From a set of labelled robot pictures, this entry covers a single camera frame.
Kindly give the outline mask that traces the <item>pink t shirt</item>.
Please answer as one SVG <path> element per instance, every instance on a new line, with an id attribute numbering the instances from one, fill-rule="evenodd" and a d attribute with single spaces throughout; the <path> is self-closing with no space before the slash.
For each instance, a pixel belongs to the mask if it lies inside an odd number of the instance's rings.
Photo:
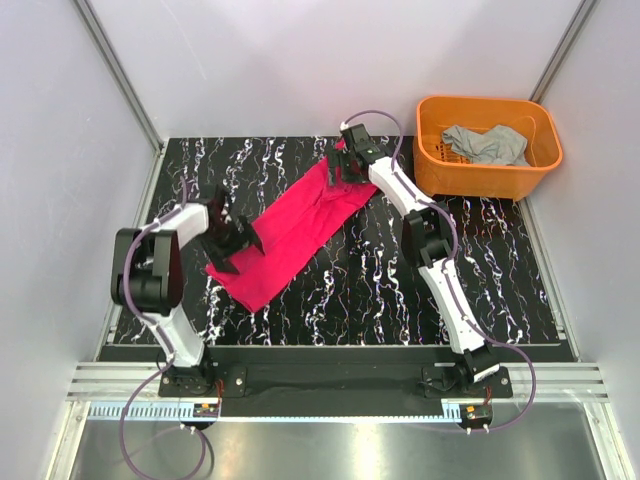
<path id="1" fill-rule="evenodd" d="M 263 249 L 250 247 L 231 257 L 238 272 L 209 264 L 205 272 L 233 300 L 255 313 L 273 300 L 344 223 L 376 193 L 370 184 L 329 184 L 323 157 L 288 188 L 252 226 Z"/>

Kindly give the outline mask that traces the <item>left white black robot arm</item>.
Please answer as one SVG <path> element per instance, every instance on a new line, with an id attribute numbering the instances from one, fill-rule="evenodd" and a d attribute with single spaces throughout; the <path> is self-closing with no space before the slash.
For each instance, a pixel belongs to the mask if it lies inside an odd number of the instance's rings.
<path id="1" fill-rule="evenodd" d="M 262 241 L 244 216 L 230 212 L 225 197 L 192 200 L 142 228 L 116 233 L 111 297 L 128 309 L 154 336 L 165 355 L 161 379 L 193 395 L 208 394 L 219 382 L 205 341 L 196 333 L 182 305 L 182 249 L 192 241 L 223 273 L 237 275 L 231 257 Z"/>

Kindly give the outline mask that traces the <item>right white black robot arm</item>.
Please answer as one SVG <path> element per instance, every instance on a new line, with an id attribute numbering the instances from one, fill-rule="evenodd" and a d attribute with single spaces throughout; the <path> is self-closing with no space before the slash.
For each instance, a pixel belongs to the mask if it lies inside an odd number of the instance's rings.
<path id="1" fill-rule="evenodd" d="M 456 355 L 441 390 L 456 387 L 466 396 L 480 394 L 500 365 L 489 341 L 480 333 L 457 276 L 458 237 L 450 213 L 420 191 L 400 165 L 377 146 L 357 152 L 340 141 L 327 157 L 331 186 L 339 180 L 371 184 L 402 216 L 402 254 L 429 287 Z"/>

